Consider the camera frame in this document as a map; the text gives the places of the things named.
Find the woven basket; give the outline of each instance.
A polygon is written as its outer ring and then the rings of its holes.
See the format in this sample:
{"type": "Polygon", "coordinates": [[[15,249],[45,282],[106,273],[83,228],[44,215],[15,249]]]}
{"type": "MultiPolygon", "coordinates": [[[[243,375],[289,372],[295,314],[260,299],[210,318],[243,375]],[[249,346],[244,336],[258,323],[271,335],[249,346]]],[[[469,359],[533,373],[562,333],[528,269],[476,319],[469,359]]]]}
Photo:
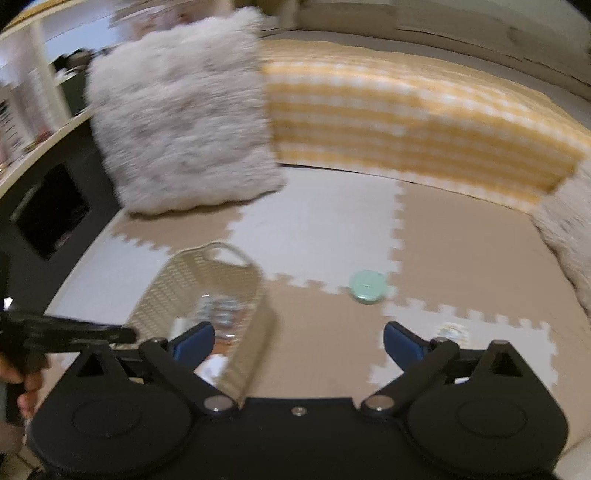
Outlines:
{"type": "Polygon", "coordinates": [[[272,332],[275,314],[265,298],[261,270],[237,248],[212,242],[175,254],[146,289],[126,325],[138,332],[137,344],[153,337],[166,338],[174,320],[187,317],[204,294],[230,296],[246,305],[226,354],[228,363],[215,385],[241,401],[272,332]],[[242,264],[216,259],[225,254],[239,258],[242,264]]]}

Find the blue panel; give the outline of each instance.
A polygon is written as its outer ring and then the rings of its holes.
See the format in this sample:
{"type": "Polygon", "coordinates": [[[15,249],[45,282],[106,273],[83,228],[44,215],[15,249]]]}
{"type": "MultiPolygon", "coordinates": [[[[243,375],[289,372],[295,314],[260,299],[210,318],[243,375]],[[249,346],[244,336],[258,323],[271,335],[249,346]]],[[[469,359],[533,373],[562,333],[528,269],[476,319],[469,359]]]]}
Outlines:
{"type": "Polygon", "coordinates": [[[384,348],[403,371],[425,356],[423,345],[416,343],[414,339],[390,324],[384,328],[384,348]]]}
{"type": "Polygon", "coordinates": [[[171,342],[173,358],[195,370],[213,350],[216,336],[210,323],[200,323],[171,342]]]}

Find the white furry pillow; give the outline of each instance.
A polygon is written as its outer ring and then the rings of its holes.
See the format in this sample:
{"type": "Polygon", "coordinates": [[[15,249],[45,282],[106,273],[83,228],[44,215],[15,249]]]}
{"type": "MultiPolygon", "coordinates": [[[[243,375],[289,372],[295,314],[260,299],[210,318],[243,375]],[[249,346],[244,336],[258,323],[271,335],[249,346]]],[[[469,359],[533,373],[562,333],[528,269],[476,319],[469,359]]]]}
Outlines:
{"type": "Polygon", "coordinates": [[[93,134],[125,208],[186,210],[284,184],[269,144],[260,22],[242,8],[148,34],[92,63],[93,134]]]}
{"type": "Polygon", "coordinates": [[[532,218],[591,314],[591,160],[547,196],[532,218]]]}

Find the floor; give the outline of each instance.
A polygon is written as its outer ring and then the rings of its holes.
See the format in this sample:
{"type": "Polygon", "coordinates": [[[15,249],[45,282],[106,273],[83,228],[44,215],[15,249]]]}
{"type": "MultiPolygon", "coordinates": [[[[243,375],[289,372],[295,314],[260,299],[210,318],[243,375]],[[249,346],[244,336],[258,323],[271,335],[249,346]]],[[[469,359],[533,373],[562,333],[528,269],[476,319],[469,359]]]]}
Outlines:
{"type": "MultiPolygon", "coordinates": [[[[359,401],[400,374],[381,343],[394,318],[425,338],[455,326],[471,348],[509,339],[569,418],[581,420],[583,427],[572,422],[571,442],[588,434],[584,399],[591,391],[578,386],[586,379],[580,366],[591,362],[587,318],[527,216],[370,175],[284,172],[282,191],[253,202],[151,220],[121,213],[48,312],[123,323],[175,251],[221,239],[261,266],[280,318],[250,395],[359,401]],[[362,269],[388,278],[381,304],[348,295],[350,275],[362,269]],[[565,317],[568,323],[557,323],[565,317]]],[[[49,384],[72,358],[54,358],[49,384]]],[[[10,473],[15,466],[13,458],[3,478],[20,479],[24,473],[10,473]]]]}

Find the yellow checkered fabric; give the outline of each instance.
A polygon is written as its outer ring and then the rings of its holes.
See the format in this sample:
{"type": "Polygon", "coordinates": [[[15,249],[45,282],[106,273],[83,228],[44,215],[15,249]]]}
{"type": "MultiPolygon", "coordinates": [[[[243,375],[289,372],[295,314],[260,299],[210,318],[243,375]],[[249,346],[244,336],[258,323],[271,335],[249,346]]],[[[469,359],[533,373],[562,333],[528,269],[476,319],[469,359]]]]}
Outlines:
{"type": "Polygon", "coordinates": [[[280,160],[433,185],[528,211],[589,156],[542,93],[442,60],[265,40],[280,160]]]}

